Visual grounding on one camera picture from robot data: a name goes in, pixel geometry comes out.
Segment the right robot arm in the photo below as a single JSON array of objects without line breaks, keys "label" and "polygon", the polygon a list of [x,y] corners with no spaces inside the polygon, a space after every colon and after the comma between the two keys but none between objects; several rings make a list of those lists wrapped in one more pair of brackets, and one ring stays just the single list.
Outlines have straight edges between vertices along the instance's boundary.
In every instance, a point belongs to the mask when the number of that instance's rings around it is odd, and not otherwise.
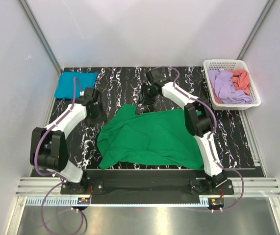
[{"label": "right robot arm", "polygon": [[207,100],[188,93],[176,85],[175,81],[161,75],[157,69],[147,71],[146,78],[138,102],[146,106],[153,105],[156,97],[161,95],[183,109],[185,127],[197,141],[204,163],[205,180],[198,186],[192,186],[192,189],[217,194],[227,182],[227,176],[215,149],[213,135],[217,121]]}]

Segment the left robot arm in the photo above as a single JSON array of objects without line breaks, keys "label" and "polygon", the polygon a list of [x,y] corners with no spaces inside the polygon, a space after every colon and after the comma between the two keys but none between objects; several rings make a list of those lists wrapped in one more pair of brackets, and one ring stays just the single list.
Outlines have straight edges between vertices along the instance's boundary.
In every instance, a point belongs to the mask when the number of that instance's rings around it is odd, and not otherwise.
[{"label": "left robot arm", "polygon": [[89,182],[82,169],[69,160],[67,137],[76,126],[85,121],[94,126],[106,122],[106,112],[102,106],[102,95],[96,88],[81,92],[67,109],[52,123],[36,127],[31,135],[30,164],[41,176],[57,176],[79,194],[88,190]]}]

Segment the green t-shirt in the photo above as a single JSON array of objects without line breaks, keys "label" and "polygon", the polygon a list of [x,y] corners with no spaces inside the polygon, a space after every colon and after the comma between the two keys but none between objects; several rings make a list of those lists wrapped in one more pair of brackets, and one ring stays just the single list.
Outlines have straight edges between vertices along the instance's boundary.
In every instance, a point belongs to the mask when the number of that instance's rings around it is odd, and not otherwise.
[{"label": "green t-shirt", "polygon": [[186,130],[182,109],[135,112],[136,106],[123,105],[100,131],[97,146],[101,169],[118,162],[204,169],[197,141]]}]

